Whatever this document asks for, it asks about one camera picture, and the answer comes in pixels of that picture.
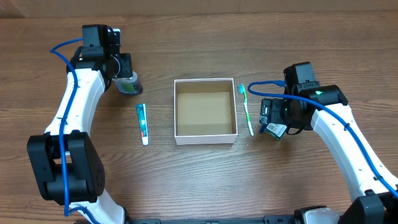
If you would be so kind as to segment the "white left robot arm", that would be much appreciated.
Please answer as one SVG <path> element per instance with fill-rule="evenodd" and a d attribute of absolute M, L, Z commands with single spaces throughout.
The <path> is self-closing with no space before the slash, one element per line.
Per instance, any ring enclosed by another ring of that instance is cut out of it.
<path fill-rule="evenodd" d="M 83 25 L 82 42 L 67 59 L 67 87 L 57 113 L 41 135 L 31 136 L 27 153 L 44 200 L 63 207 L 68 217 L 78 212 L 90 223 L 129 223 L 126 209 L 105 189 L 104 165 L 91 141 L 96 107 L 112 80 L 132 74 L 130 54 L 120 52 L 121 31 L 107 25 Z"/>

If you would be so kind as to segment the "clear soap pump bottle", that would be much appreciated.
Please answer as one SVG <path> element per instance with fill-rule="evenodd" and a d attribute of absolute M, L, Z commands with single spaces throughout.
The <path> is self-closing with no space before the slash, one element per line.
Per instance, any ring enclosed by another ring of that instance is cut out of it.
<path fill-rule="evenodd" d="M 143 92 L 143 87 L 135 71 L 132 71 L 132 76 L 129 78 L 114 77 L 113 83 L 121 93 L 127 95 L 140 95 Z"/>

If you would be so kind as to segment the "teal toothpaste tube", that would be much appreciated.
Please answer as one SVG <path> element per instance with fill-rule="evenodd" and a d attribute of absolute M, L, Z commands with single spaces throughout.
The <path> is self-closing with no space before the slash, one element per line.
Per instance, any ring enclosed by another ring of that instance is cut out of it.
<path fill-rule="evenodd" d="M 142 144 L 144 146 L 148 146 L 149 145 L 149 135 L 148 135 L 148 131 L 147 131 L 146 104 L 143 103 L 143 104 L 136 105 L 136 110 L 137 110 L 137 117 L 138 117 L 139 126 L 140 126 Z"/>

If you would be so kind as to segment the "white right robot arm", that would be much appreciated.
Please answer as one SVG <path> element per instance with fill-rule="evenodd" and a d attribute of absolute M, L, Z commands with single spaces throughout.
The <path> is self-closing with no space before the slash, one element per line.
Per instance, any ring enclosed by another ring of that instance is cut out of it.
<path fill-rule="evenodd" d="M 296 209 L 289 223 L 397 223 L 397 177 L 377 157 L 360 131 L 348 100 L 336 85 L 323 86 L 310 62 L 284 69 L 276 81 L 283 94 L 261 93 L 261 131 L 276 138 L 314 131 L 326 144 L 346 181 L 345 212 L 324 205 Z"/>

